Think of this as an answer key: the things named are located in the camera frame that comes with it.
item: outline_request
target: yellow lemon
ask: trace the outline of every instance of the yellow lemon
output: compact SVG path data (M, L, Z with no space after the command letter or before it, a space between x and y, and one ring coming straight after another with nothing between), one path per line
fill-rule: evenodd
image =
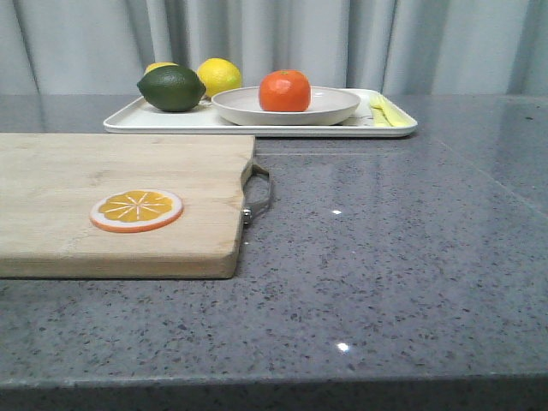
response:
M148 73L149 71L153 71L154 69L157 69L158 67L176 66L176 65L177 65L177 63L173 63L173 62L152 63L152 64L149 64L148 66L146 66L145 74Z
M205 60L198 67L196 73L204 83L205 95L208 97L241 87L240 70L233 63L223 58Z

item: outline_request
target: gray countertop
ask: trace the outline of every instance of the gray countertop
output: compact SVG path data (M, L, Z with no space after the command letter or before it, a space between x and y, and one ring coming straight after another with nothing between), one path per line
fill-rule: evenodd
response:
M0 132L132 99L1 96ZM258 140L230 280L0 280L0 409L548 409L548 98L393 100L409 138Z

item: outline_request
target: cutting board handle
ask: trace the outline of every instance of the cutting board handle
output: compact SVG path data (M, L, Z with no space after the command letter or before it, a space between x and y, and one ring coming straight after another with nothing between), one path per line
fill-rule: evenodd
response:
M263 180L267 181L268 186L266 190L266 195L263 199L254 202L246 202L246 204L244 205L242 211L244 226L249 226L257 216L268 210L271 206L273 183L270 171L253 162L251 166L251 174L249 175L249 179L247 181L249 182L252 177L262 178Z

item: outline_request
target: orange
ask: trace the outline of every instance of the orange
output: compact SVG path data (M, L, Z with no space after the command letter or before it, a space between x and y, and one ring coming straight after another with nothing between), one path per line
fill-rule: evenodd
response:
M259 104L265 111L304 111L310 105L308 78L298 70L278 70L260 83Z
M100 200L90 214L92 223L106 231L137 233L159 229L182 214L182 201L164 190L131 190Z

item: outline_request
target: orange slice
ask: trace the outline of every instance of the orange slice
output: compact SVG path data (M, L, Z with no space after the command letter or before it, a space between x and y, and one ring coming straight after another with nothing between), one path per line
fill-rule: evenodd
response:
M138 233L159 229L182 214L182 201L173 193L139 189L113 194L100 200L90 213L92 223L115 233Z

